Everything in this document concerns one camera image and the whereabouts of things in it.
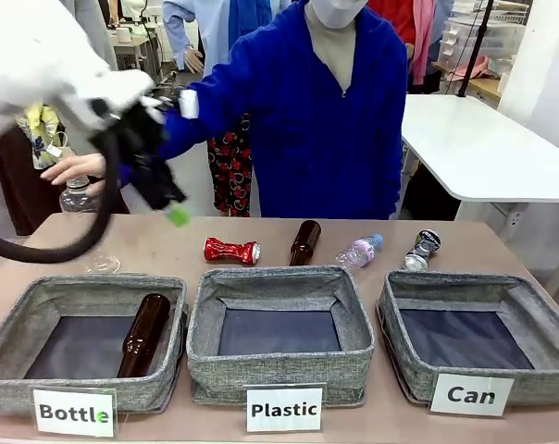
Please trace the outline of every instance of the red shirt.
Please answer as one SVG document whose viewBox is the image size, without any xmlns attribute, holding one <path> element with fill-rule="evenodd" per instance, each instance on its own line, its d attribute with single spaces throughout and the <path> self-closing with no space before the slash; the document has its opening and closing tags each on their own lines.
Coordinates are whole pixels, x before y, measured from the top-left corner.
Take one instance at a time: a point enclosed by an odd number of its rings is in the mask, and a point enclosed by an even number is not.
<svg viewBox="0 0 559 444">
<path fill-rule="evenodd" d="M 368 0 L 368 6 L 392 24 L 401 40 L 416 44 L 413 0 Z"/>
</svg>

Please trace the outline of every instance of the black pole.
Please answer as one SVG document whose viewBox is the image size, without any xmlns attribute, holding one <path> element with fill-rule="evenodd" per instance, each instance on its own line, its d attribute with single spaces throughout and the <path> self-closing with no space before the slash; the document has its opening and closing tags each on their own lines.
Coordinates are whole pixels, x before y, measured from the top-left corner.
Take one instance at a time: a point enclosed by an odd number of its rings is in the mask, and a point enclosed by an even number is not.
<svg viewBox="0 0 559 444">
<path fill-rule="evenodd" d="M 493 0 L 488 0 L 487 6 L 485 6 L 485 14 L 483 15 L 483 21 L 481 21 L 481 24 L 479 25 L 479 29 L 477 31 L 477 39 L 475 40 L 475 47 L 473 48 L 473 53 L 471 53 L 471 58 L 469 59 L 468 65 L 466 66 L 466 73 L 465 76 L 463 77 L 463 83 L 461 83 L 461 87 L 458 90 L 457 96 L 459 97 L 466 96 L 466 87 L 468 86 L 468 82 L 471 80 L 471 73 L 473 72 L 473 68 L 475 67 L 475 62 L 477 61 L 477 56 L 479 54 L 481 42 L 483 42 L 483 37 L 485 36 L 485 31 L 487 30 L 487 22 L 490 20 L 490 13 L 492 9 L 493 9 Z"/>
</svg>

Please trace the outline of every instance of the can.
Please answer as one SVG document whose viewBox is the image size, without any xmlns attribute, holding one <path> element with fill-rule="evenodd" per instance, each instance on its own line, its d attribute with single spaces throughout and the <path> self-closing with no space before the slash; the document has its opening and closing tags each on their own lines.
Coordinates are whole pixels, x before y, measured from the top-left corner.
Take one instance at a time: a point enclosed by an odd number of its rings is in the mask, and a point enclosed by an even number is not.
<svg viewBox="0 0 559 444">
<path fill-rule="evenodd" d="M 261 246 L 257 242 L 238 244 L 207 238 L 204 244 L 206 261 L 231 260 L 246 265 L 255 265 L 259 261 L 260 254 Z"/>
<path fill-rule="evenodd" d="M 431 229 L 422 229 L 416 236 L 416 245 L 407 253 L 404 269 L 410 271 L 424 271 L 428 269 L 431 255 L 441 247 L 440 236 Z"/>
</svg>

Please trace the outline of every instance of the crushed red can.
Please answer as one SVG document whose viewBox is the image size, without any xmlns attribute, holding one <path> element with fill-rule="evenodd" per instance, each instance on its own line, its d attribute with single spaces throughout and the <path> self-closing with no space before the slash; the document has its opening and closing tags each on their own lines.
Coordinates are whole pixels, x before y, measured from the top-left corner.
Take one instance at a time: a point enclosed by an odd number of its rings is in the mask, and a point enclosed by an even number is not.
<svg viewBox="0 0 559 444">
<path fill-rule="evenodd" d="M 207 238 L 204 244 L 206 261 L 233 260 L 246 265 L 255 265 L 260 254 L 261 246 L 257 242 L 237 244 Z"/>
</svg>

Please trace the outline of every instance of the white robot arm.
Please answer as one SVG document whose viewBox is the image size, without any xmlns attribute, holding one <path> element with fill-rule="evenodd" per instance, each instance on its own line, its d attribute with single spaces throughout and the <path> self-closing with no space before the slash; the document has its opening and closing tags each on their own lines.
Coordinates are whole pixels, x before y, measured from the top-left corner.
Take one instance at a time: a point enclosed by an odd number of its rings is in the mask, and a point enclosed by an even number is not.
<svg viewBox="0 0 559 444">
<path fill-rule="evenodd" d="M 0 240 L 0 255 L 21 262 L 59 263 L 90 250 L 102 237 L 117 197 L 119 159 L 130 183 L 155 210 L 180 224 L 185 195 L 157 155 L 162 115 L 144 97 L 154 84 L 140 70 L 110 71 L 58 0 L 0 0 L 0 133 L 29 105 L 44 101 L 63 113 L 105 156 L 106 186 L 90 230 L 68 247 L 37 250 Z"/>
</svg>

